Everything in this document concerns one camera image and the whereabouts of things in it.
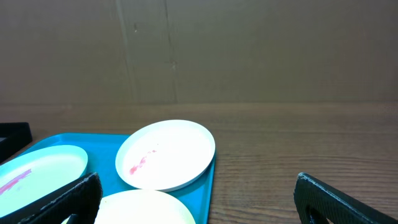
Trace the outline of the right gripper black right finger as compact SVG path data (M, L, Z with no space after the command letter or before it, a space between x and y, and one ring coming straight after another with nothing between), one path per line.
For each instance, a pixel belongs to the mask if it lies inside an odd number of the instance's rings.
M297 176L294 202L305 224L397 224L396 219L304 172Z

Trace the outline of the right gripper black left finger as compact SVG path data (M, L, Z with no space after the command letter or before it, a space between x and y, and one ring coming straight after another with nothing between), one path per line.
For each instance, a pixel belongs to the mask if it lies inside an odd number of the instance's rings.
M2 217L1 224L93 224L102 196L100 177L90 172Z

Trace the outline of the light blue plate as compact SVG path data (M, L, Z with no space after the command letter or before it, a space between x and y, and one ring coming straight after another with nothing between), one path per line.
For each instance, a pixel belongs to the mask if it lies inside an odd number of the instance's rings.
M86 173L88 155L78 146L50 146L1 165L1 217L52 193Z

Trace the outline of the yellow plate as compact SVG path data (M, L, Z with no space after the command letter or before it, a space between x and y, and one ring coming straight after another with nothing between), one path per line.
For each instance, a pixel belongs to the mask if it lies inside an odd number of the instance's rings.
M101 199L95 224L195 224L177 198L156 190L127 190Z

